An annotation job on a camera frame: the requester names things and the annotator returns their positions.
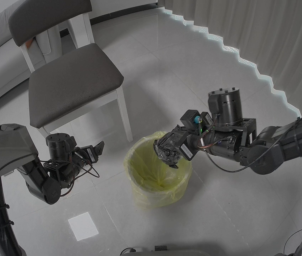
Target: gray chair backrest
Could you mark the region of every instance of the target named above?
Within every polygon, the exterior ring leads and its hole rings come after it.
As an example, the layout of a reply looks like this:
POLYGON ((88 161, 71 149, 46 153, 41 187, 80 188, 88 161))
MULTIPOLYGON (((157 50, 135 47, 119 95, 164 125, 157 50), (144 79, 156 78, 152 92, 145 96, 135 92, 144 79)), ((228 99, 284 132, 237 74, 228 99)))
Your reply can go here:
POLYGON ((92 11, 90 0, 26 0, 9 19, 9 29, 16 45, 71 19, 92 11))

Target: black baseboard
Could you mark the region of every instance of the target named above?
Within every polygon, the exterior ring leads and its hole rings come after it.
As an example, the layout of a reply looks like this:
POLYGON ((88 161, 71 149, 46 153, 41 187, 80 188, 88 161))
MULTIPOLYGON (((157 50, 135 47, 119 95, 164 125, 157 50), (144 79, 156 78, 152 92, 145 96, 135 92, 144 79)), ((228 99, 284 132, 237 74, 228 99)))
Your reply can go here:
MULTIPOLYGON (((121 10, 121 11, 115 11, 115 12, 112 12, 112 13, 108 13, 108 14, 105 14, 105 15, 94 17, 94 18, 90 19, 91 26, 96 24, 96 23, 101 23, 101 22, 104 22, 104 21, 107 21, 107 20, 110 20, 110 19, 113 19, 113 18, 123 16, 123 15, 128 15, 128 14, 139 12, 139 11, 146 11, 146 10, 150 10, 150 9, 155 9, 157 7, 158 7, 158 3, 152 3, 152 4, 141 5, 141 6, 134 6, 134 7, 130 7, 128 9, 124 9, 124 10, 121 10)), ((68 31, 67 28, 60 31, 61 38, 68 35, 68 34, 69 34, 69 31, 68 31)))

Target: yellow trash bag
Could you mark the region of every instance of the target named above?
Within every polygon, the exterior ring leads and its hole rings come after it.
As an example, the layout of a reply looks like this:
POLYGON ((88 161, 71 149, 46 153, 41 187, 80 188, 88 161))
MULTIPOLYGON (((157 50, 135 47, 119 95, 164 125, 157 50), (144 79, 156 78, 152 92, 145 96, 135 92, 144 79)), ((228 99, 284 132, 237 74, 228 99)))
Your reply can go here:
POLYGON ((127 153, 124 168, 131 181, 134 200, 142 208, 162 207, 178 201, 185 193, 192 172, 190 161, 181 158, 178 169, 163 163, 153 150, 153 142, 166 132, 141 138, 127 153))

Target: sofa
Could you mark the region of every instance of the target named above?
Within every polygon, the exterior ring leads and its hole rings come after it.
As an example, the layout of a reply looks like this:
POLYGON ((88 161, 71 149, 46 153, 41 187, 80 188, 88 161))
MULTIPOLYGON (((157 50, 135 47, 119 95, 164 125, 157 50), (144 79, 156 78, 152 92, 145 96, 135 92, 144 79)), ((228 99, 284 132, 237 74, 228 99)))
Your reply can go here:
MULTIPOLYGON (((0 13, 1 22, 5 19, 4 23, 9 19, 8 9, 6 11, 5 14, 4 11, 0 13)), ((21 48, 15 44, 10 32, 7 32, 9 36, 1 39, 1 36, 5 34, 3 30, 7 29, 5 27, 0 30, 0 97, 28 79, 31 74, 21 48)), ((35 69, 60 57, 62 48, 58 26, 36 36, 31 42, 28 53, 35 69)))

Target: tiled floor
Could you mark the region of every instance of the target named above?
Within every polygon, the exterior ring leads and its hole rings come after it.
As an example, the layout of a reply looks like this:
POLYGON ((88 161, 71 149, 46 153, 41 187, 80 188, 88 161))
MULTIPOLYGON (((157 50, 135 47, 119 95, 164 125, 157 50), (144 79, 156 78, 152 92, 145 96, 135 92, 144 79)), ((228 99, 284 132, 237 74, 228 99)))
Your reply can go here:
MULTIPOLYGON (((275 255, 286 239, 302 228, 302 158, 261 176, 251 170, 228 174, 202 153, 192 164, 187 191, 178 202, 153 210, 133 203, 123 158, 141 137, 171 130, 187 109, 208 111, 208 92, 238 87, 243 116, 257 119, 257 130, 294 121, 282 97, 273 95, 255 69, 238 62, 221 41, 192 24, 154 9, 92 26, 96 43, 124 75, 123 89, 134 141, 128 143, 117 102, 111 102, 59 128, 78 145, 105 141, 95 165, 100 178, 85 176, 72 192, 49 206, 26 189, 18 172, 3 177, 10 218, 27 255, 119 255, 125 247, 152 250, 200 249, 211 256, 275 255), (89 212, 99 234, 76 241, 68 219, 89 212)), ((62 39, 63 51, 74 48, 62 39)), ((44 138, 29 125, 28 82, 0 99, 0 124, 27 126, 40 158, 49 158, 44 138)), ((232 161, 214 158, 225 168, 232 161)), ((294 235, 291 253, 300 243, 294 235)))

